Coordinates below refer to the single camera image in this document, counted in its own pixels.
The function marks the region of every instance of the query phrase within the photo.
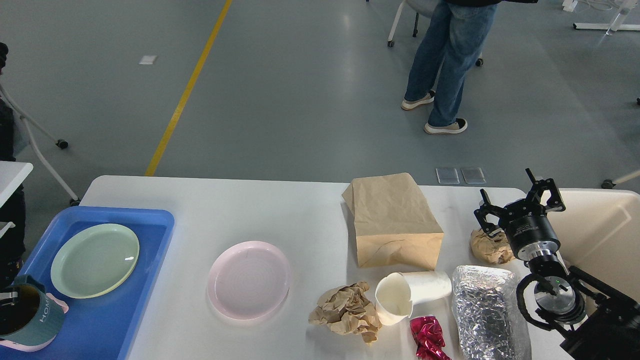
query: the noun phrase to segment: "crumpled pink foil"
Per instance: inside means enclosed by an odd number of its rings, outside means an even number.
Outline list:
[[[412,319],[409,322],[411,334],[418,349],[415,355],[423,360],[451,360],[442,351],[444,348],[444,338],[442,337],[442,327],[435,316],[423,316]]]

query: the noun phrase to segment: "jeans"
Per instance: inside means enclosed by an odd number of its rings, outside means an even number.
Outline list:
[[[497,4],[476,8],[444,0],[436,5],[429,29],[415,53],[404,95],[407,101],[425,97],[440,69],[429,125],[448,126],[456,121],[465,75],[482,51],[497,8]]]

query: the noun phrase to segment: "sneaker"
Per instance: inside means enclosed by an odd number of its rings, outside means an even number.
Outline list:
[[[420,105],[431,104],[433,102],[435,95],[436,95],[435,91],[429,90],[427,95],[425,95],[420,100],[416,100],[416,101],[402,100],[402,104],[400,105],[400,107],[402,108],[402,110],[411,111]]]
[[[11,285],[23,265],[24,263],[22,262],[22,258],[13,259],[0,264],[0,289],[4,289]]]
[[[429,123],[424,125],[424,132],[431,135],[460,134],[466,129],[467,121],[459,117],[456,118],[456,121],[449,126],[431,126]]]

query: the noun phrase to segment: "gray floor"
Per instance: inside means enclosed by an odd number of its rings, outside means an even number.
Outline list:
[[[42,152],[82,196],[103,174],[145,173],[224,2],[4,0],[1,81],[48,130]],[[472,69],[460,116],[469,129],[428,136],[430,111],[400,110],[428,19],[412,38],[398,0],[234,1],[156,176],[346,182],[436,167],[481,167],[486,186],[528,190],[524,168],[560,187],[597,188],[640,168],[640,33],[576,31],[614,11],[561,1],[502,3]],[[634,10],[627,23],[640,23]],[[146,54],[153,66],[137,65]],[[33,151],[25,181],[28,252],[67,207]],[[640,192],[640,179],[617,188]]]

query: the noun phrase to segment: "green plate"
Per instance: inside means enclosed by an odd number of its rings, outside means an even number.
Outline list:
[[[140,243],[128,227],[101,224],[77,233],[56,254],[51,282],[62,294],[88,299],[122,284],[138,261]]]

